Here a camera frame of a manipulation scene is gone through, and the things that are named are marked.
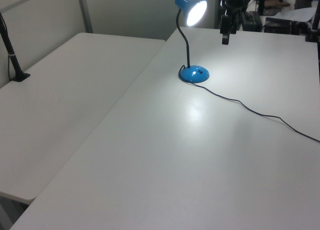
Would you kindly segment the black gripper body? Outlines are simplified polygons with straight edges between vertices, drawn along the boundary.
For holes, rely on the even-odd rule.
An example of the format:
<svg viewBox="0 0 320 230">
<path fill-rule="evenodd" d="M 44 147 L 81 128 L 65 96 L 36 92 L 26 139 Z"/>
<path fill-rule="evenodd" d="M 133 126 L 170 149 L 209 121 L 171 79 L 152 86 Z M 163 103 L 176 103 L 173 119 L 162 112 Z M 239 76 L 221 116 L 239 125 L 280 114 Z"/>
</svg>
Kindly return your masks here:
<svg viewBox="0 0 320 230">
<path fill-rule="evenodd" d="M 231 17 L 237 11 L 245 9 L 245 0 L 224 0 L 225 15 Z"/>
</svg>

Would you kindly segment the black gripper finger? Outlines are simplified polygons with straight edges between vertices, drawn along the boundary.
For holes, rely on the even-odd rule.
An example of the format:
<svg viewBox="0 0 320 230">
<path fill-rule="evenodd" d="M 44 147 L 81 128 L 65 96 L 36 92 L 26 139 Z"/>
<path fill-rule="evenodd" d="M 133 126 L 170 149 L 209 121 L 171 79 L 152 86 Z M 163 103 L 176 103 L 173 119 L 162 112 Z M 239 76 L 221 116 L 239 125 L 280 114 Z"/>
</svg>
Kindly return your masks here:
<svg viewBox="0 0 320 230">
<path fill-rule="evenodd" d="M 223 15 L 221 17 L 221 25 L 220 25 L 220 34 L 222 34 L 222 44 L 229 44 L 229 27 L 230 27 L 230 18 L 227 15 Z"/>
<path fill-rule="evenodd" d="M 236 34 L 238 28 L 238 14 L 236 12 L 231 16 L 231 34 Z"/>
</svg>

